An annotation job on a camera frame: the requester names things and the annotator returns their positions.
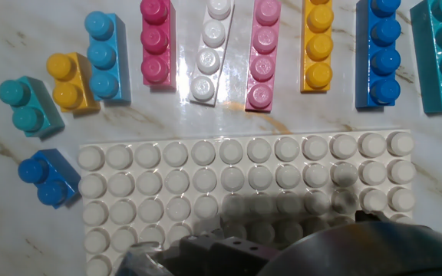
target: marble surface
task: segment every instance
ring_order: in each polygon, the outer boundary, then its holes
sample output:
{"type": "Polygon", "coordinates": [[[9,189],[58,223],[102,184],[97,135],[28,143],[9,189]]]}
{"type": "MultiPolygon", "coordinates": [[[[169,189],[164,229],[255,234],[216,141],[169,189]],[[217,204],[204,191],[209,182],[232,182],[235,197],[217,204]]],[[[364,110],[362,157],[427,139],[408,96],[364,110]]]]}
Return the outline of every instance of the marble surface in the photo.
{"type": "Polygon", "coordinates": [[[55,52],[85,54],[84,17],[101,10],[115,12],[127,26],[133,90],[130,107],[103,107],[98,114],[79,118],[62,114],[66,128],[44,141],[25,138],[16,130],[11,109],[0,101],[0,275],[84,275],[81,200],[57,211],[43,206],[35,187],[20,181],[16,170],[36,150],[55,147],[77,167],[78,145],[90,142],[408,128],[417,141],[414,219],[442,232],[442,115],[428,117],[422,110],[408,12],[418,2],[404,0],[397,14],[403,28],[397,42],[402,56],[397,106],[358,112],[354,108],[356,0],[334,0],[332,89],[310,95],[299,93],[302,1],[282,0],[274,105],[270,114],[258,114],[243,109],[253,1],[236,0],[218,101],[210,108],[187,100],[203,0],[173,0],[179,65],[175,94],[153,94],[142,85],[140,1],[0,0],[0,83],[28,75],[43,80],[51,91],[53,80],[45,61],[55,52]]]}

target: light pink building block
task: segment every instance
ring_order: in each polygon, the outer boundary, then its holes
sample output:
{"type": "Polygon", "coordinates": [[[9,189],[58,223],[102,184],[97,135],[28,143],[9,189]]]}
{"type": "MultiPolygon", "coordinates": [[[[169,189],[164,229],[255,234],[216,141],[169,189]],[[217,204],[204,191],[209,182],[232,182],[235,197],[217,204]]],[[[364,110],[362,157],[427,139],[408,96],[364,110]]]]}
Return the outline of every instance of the light pink building block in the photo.
{"type": "Polygon", "coordinates": [[[143,0],[143,63],[144,85],[176,89],[175,8],[170,0],[143,0]]]}
{"type": "Polygon", "coordinates": [[[247,111],[272,110],[280,16],[281,2],[255,0],[249,79],[246,87],[245,110],[247,111]]]}

